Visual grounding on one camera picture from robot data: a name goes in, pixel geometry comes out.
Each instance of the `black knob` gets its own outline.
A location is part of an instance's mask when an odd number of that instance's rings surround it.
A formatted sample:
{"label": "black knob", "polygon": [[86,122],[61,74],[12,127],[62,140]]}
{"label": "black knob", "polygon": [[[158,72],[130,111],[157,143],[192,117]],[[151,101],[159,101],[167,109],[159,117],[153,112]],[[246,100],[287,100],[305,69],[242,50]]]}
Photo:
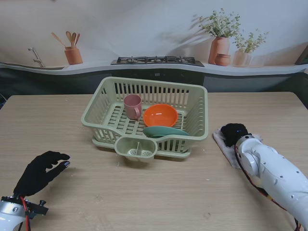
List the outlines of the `black knob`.
{"label": "black knob", "polygon": [[46,201],[43,201],[43,200],[41,200],[41,201],[39,201],[39,205],[40,206],[44,206],[44,204],[46,204],[47,202]]}

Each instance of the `orange bowl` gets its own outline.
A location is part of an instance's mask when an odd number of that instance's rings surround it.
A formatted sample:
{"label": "orange bowl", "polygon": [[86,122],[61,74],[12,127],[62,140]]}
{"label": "orange bowl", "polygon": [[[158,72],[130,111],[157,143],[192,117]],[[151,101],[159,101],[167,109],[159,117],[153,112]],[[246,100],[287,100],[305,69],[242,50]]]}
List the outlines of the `orange bowl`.
{"label": "orange bowl", "polygon": [[178,120],[178,112],[168,104],[155,104],[143,113],[146,126],[172,127]]}

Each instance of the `potted plant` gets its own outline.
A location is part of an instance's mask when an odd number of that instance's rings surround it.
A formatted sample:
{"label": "potted plant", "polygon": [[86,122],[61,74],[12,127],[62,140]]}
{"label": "potted plant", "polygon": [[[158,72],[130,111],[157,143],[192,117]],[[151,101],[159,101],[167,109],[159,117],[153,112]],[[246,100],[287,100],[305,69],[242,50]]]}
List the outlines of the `potted plant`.
{"label": "potted plant", "polygon": [[225,14],[223,8],[221,8],[219,13],[213,11],[212,15],[209,17],[199,17],[199,27],[205,32],[208,32],[211,36],[215,36],[208,58],[209,64],[215,64],[217,54],[228,55],[230,47],[229,38],[238,34],[240,26],[239,20],[240,16],[238,14],[234,14],[234,12]]}
{"label": "potted plant", "polygon": [[255,38],[254,33],[249,33],[248,39],[245,39],[241,33],[235,36],[235,45],[237,51],[233,59],[233,66],[246,67],[249,66],[251,60],[251,53],[254,52],[262,43],[265,42],[268,32],[259,34]]}

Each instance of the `red wire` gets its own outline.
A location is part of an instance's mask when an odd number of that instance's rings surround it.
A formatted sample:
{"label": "red wire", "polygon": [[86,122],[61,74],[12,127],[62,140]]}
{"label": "red wire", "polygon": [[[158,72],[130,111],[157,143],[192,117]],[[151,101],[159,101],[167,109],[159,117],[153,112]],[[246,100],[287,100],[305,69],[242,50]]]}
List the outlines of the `red wire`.
{"label": "red wire", "polygon": [[25,199],[21,196],[20,197],[21,201],[23,202],[23,206],[24,206],[24,210],[25,210],[25,213],[26,213],[26,231],[29,231],[29,218],[28,218],[28,214],[27,214],[27,205],[26,205],[26,202],[25,202]]}

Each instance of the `utensil holder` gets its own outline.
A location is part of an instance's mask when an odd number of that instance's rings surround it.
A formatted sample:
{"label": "utensil holder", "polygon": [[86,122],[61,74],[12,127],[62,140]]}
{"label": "utensil holder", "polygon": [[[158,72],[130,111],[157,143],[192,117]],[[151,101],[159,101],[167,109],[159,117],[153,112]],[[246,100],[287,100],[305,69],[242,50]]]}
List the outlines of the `utensil holder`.
{"label": "utensil holder", "polygon": [[75,65],[75,64],[83,63],[81,55],[80,55],[80,51],[76,46],[65,47],[64,52],[65,52],[68,64]]}
{"label": "utensil holder", "polygon": [[115,142],[115,151],[131,161],[150,163],[158,149],[157,143],[149,138],[122,136]]}

